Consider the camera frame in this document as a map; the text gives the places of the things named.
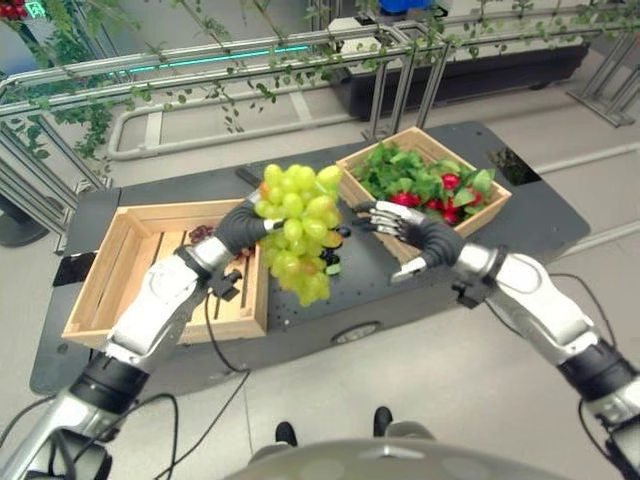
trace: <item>empty wooden crate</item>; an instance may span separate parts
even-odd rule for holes
[[[393,135],[383,140],[382,143],[385,145],[395,144],[404,151],[414,150],[420,155],[423,162],[427,164],[447,158],[475,170],[473,165],[464,161],[462,157],[417,127],[412,127]],[[361,162],[364,162],[375,148],[376,145],[371,145],[336,162],[336,165],[342,170],[340,196],[351,207],[361,202],[374,200],[373,196],[353,176],[352,171]],[[491,184],[489,204],[480,212],[457,225],[455,230],[463,237],[471,235],[489,223],[498,214],[510,196],[511,192],[494,181]],[[404,263],[420,253],[418,249],[388,235],[376,234],[376,236],[400,263]]]
[[[136,297],[148,268],[189,243],[188,233],[213,225],[241,200],[120,207],[73,307],[62,337],[97,347]],[[255,254],[231,262],[242,279],[231,302],[210,296],[209,315],[216,339],[252,338],[267,331],[267,269]],[[209,341],[204,302],[193,312],[181,343]]]

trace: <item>person's foot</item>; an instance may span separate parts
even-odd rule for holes
[[[393,422],[391,410],[387,407],[378,407],[373,414],[373,436],[384,437],[384,432],[391,422]]]
[[[285,442],[292,447],[298,446],[296,432],[289,422],[280,422],[276,427],[276,442]]]

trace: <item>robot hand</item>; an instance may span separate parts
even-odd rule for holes
[[[390,202],[364,202],[356,213],[366,213],[353,223],[364,230],[385,233],[422,250],[391,276],[392,282],[405,280],[426,268],[455,265],[464,247],[464,239],[451,227],[426,215]]]

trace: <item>green leaf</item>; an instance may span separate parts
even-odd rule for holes
[[[491,188],[492,177],[489,170],[480,170],[473,179],[471,187],[480,193],[487,194]]]
[[[461,207],[463,205],[466,205],[467,203],[473,202],[474,198],[475,195],[473,193],[471,193],[466,188],[463,188],[458,191],[458,193],[456,193],[456,196],[453,198],[453,206]]]

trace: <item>small black object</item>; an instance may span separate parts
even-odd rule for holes
[[[292,447],[298,446],[298,438],[293,425],[289,422],[280,422],[276,427],[276,442],[285,442]]]
[[[344,225],[336,228],[336,232],[338,232],[342,238],[349,238],[351,236],[351,229]]]
[[[251,185],[253,188],[260,186],[260,179],[244,167],[236,168],[236,175]]]
[[[60,287],[70,283],[84,282],[95,259],[96,252],[64,257],[53,279],[53,286]]]
[[[387,407],[378,407],[373,414],[373,436],[384,437],[387,427],[393,422],[391,410]]]

